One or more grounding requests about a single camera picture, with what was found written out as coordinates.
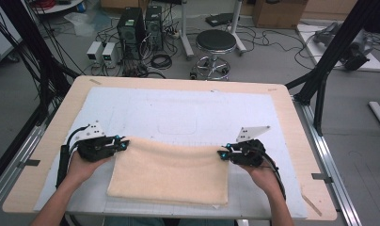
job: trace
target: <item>stool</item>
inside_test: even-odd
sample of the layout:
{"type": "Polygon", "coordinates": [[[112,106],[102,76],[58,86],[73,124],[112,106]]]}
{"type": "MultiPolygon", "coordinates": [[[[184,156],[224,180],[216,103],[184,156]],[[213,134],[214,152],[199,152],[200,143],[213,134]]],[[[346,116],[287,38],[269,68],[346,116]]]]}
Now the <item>stool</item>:
{"type": "Polygon", "coordinates": [[[205,77],[207,80],[229,80],[230,64],[218,57],[232,52],[236,47],[236,39],[231,33],[222,30],[206,30],[197,35],[197,48],[210,53],[200,59],[190,73],[191,79],[196,79],[197,75],[205,77]]]}

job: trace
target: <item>white box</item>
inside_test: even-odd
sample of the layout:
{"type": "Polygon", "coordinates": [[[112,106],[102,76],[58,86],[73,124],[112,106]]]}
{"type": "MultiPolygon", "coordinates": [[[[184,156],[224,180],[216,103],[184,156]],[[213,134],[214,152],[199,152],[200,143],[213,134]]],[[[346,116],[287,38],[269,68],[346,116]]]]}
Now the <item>white box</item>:
{"type": "Polygon", "coordinates": [[[104,64],[107,68],[115,68],[119,60],[117,45],[114,42],[108,42],[103,51],[104,64]]]}
{"type": "Polygon", "coordinates": [[[103,65],[103,44],[101,41],[94,41],[87,50],[87,57],[93,63],[93,67],[101,67],[103,65]]]}

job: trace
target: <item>cloth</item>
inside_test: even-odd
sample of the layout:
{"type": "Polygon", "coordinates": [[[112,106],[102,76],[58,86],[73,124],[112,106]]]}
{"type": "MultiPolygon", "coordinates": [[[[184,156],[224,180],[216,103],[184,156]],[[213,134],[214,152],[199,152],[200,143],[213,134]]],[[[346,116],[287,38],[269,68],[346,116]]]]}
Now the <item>cloth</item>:
{"type": "Polygon", "coordinates": [[[116,157],[109,196],[152,202],[225,205],[228,161],[219,146],[175,146],[127,137],[128,149],[116,157]]]}

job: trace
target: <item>computer tower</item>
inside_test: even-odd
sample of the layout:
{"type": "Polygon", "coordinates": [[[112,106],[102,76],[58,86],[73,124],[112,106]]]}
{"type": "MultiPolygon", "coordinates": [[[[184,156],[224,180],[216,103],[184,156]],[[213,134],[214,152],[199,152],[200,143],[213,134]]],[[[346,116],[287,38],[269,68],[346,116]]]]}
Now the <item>computer tower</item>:
{"type": "Polygon", "coordinates": [[[146,11],[146,30],[149,35],[149,47],[151,50],[164,50],[163,36],[163,9],[160,6],[148,6],[146,11]]]}
{"type": "Polygon", "coordinates": [[[146,43],[146,29],[141,8],[125,8],[120,16],[117,31],[123,59],[141,59],[146,43]]]}

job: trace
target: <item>floor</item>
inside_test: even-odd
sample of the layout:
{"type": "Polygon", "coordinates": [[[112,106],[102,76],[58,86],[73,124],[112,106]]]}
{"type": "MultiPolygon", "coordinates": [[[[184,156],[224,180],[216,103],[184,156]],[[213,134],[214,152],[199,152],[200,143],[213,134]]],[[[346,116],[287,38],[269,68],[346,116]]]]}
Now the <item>floor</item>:
{"type": "MultiPolygon", "coordinates": [[[[207,16],[205,14],[214,13],[215,10],[214,6],[204,7],[209,7],[210,11],[204,9],[205,12],[196,14],[197,8],[189,6],[189,14],[192,16],[188,20],[187,32],[196,57],[187,60],[181,42],[170,40],[177,46],[177,53],[172,57],[172,67],[163,70],[166,78],[189,79],[192,66],[198,57],[202,56],[195,46],[195,36],[200,29],[210,29],[203,20],[207,16]]],[[[102,74],[89,67],[90,63],[86,56],[87,49],[95,40],[96,34],[90,37],[75,36],[72,24],[65,23],[66,21],[62,18],[68,12],[56,13],[48,18],[52,28],[55,29],[57,40],[85,74],[102,74]]],[[[105,13],[98,9],[97,3],[93,8],[89,8],[87,13],[97,23],[96,30],[100,31],[111,23],[105,13]]],[[[106,14],[111,18],[119,17],[112,12],[106,14]]],[[[310,58],[297,55],[299,49],[284,51],[294,46],[301,47],[299,40],[288,37],[299,39],[295,31],[275,30],[281,33],[278,34],[266,29],[257,29],[253,27],[249,17],[242,17],[239,24],[250,26],[249,28],[240,27],[238,34],[244,40],[246,49],[253,50],[242,56],[238,53],[225,56],[231,66],[230,82],[286,84],[309,72],[308,68],[313,67],[314,64],[310,58]],[[281,46],[263,45],[262,39],[255,39],[255,42],[260,45],[253,46],[249,41],[252,40],[250,29],[256,32],[257,37],[264,34],[270,43],[276,42],[281,46]],[[303,66],[294,60],[295,57],[303,66]]],[[[46,42],[51,49],[54,49],[50,40],[46,42]]],[[[373,51],[372,53],[380,61],[380,52],[373,51]]],[[[304,50],[302,55],[307,56],[308,52],[304,50]]],[[[68,66],[79,72],[66,56],[65,58],[68,66]]],[[[108,70],[109,75],[120,75],[121,72],[122,70],[118,71],[118,68],[108,70]]],[[[297,87],[291,89],[290,93],[295,94],[299,90],[300,87],[297,87]]],[[[333,70],[327,80],[323,133],[361,223],[380,225],[380,123],[368,106],[369,101],[380,104],[380,73],[333,70]]],[[[23,127],[38,102],[35,85],[24,65],[21,62],[13,63],[8,60],[0,63],[0,157],[23,127]]],[[[0,203],[0,225],[23,225],[29,223],[34,217],[5,213],[1,205],[0,203]]],[[[85,216],[79,219],[84,225],[101,225],[102,222],[99,217],[85,216]]],[[[341,213],[335,221],[296,221],[295,224],[346,225],[341,213]]],[[[268,225],[268,222],[254,220],[250,222],[250,225],[268,225]]]]}

